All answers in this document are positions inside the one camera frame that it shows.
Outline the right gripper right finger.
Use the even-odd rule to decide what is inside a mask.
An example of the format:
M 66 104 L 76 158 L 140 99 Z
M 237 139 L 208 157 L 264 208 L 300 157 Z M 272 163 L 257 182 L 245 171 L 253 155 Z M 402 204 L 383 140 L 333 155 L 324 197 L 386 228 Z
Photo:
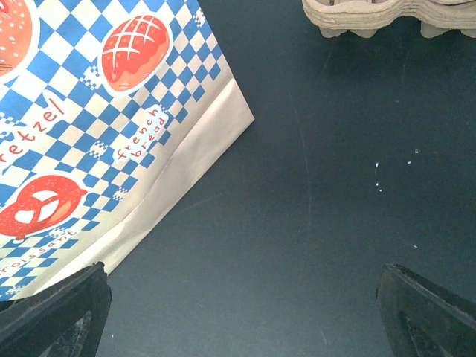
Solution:
M 385 264 L 376 290 L 395 356 L 474 356 L 475 304 L 400 264 Z

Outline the checkered pastry paper bag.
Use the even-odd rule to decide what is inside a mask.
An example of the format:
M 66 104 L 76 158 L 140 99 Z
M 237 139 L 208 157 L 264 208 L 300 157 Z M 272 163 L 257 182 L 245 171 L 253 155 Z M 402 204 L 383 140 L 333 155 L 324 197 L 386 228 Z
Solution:
M 1 299 L 114 270 L 253 119 L 197 1 L 3 1 Z

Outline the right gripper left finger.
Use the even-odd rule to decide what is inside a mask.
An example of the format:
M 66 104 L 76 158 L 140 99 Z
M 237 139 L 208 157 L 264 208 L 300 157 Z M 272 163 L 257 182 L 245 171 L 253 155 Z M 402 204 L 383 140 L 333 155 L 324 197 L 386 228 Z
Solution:
M 2 356 L 95 356 L 112 290 L 102 262 L 29 297 L 1 302 Z

